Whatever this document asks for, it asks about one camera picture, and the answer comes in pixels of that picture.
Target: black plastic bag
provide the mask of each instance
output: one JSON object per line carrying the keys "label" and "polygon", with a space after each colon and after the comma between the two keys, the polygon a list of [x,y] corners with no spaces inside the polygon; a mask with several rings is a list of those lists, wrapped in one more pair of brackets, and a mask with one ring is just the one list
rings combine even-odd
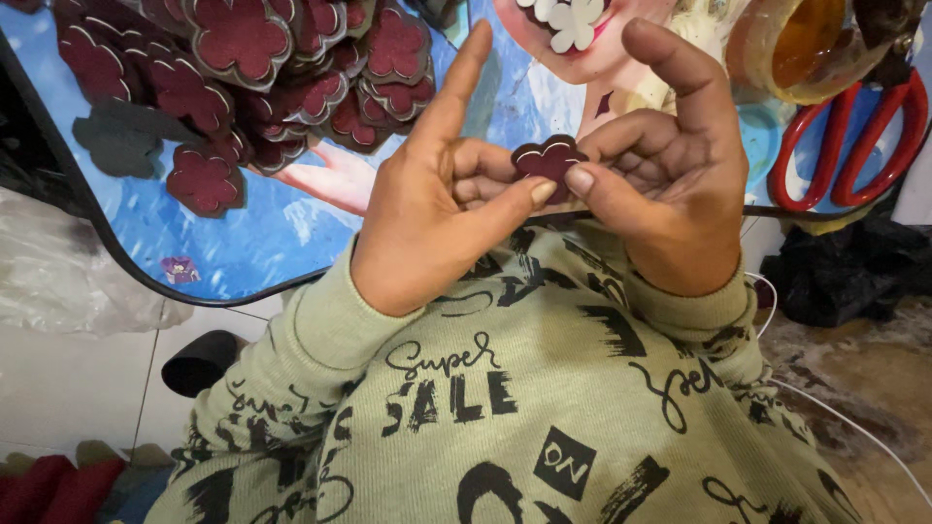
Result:
{"label": "black plastic bag", "polygon": [[932,294],[932,243],[920,231],[869,214],[818,237],[794,228],[780,255],[764,259],[761,272],[793,322],[888,322],[904,296]]}

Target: sweatshirt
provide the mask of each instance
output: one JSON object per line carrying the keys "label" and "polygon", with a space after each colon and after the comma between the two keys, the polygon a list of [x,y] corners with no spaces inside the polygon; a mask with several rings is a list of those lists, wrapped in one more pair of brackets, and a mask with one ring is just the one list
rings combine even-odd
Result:
{"label": "sweatshirt", "polygon": [[351,255],[200,393],[148,524],[860,521],[743,267],[672,296],[595,224],[526,227],[393,318]]}

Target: red scissors handle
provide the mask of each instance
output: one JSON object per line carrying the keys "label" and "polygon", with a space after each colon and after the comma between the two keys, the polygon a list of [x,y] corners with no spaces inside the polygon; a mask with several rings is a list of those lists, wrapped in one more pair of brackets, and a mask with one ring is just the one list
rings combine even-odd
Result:
{"label": "red scissors handle", "polygon": [[[788,211],[808,211],[825,198],[831,186],[832,176],[838,167],[838,159],[842,154],[844,132],[848,128],[848,120],[855,106],[857,94],[861,91],[861,83],[844,91],[842,94],[819,105],[809,105],[802,109],[793,118],[787,131],[783,134],[783,144],[780,154],[776,158],[774,168],[767,176],[771,199],[776,205]],[[822,151],[815,166],[812,183],[801,200],[794,200],[787,192],[787,169],[796,145],[809,126],[831,105],[829,125],[825,129],[822,140]]]}
{"label": "red scissors handle", "polygon": [[[893,157],[873,180],[855,193],[857,176],[900,107],[903,108],[903,133]],[[856,206],[883,195],[910,167],[912,159],[922,147],[928,114],[929,102],[925,84],[919,73],[913,69],[909,83],[884,92],[884,97],[838,175],[838,182],[831,190],[831,201],[839,206]]]}

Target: plastic bag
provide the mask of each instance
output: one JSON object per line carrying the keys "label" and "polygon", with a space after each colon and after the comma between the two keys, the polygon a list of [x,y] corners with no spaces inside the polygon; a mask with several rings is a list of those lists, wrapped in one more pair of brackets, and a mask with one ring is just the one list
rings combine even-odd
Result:
{"label": "plastic bag", "polygon": [[871,213],[818,237],[794,228],[780,255],[764,259],[761,272],[776,287],[777,307],[793,322],[889,322],[903,297],[932,294],[932,244],[923,232]]}
{"label": "plastic bag", "polygon": [[0,187],[0,322],[99,337],[178,325],[194,308],[136,282],[93,226]]}

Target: white tile floor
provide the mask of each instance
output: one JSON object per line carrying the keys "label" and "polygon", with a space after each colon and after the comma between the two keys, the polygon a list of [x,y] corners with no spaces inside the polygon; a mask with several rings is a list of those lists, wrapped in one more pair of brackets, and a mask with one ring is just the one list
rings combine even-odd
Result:
{"label": "white tile floor", "polygon": [[[783,243],[772,218],[749,218],[743,228],[747,270]],[[196,308],[182,325],[158,332],[97,340],[55,336],[0,324],[0,462],[11,454],[64,454],[100,440],[129,457],[154,444],[178,446],[192,400],[162,383],[162,365],[191,340],[225,329],[246,340],[262,335],[281,311],[280,296],[232,310]]]}

